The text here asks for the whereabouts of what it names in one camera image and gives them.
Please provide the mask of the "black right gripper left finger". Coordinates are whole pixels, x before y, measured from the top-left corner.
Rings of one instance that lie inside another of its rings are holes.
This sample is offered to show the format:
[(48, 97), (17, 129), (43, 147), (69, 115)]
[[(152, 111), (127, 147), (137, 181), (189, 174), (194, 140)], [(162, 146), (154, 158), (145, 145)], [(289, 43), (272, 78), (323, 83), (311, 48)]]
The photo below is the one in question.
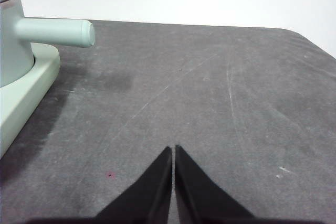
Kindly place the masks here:
[(145, 172), (97, 218), (167, 218), (172, 193), (172, 149), (166, 147)]

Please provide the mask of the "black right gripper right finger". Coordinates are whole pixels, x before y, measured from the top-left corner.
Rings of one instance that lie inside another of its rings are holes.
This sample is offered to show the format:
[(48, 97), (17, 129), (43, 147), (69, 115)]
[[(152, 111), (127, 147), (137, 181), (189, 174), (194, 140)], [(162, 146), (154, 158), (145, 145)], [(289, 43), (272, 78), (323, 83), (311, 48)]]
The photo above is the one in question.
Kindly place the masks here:
[(214, 183), (186, 150), (175, 146), (175, 192), (180, 218), (254, 218)]

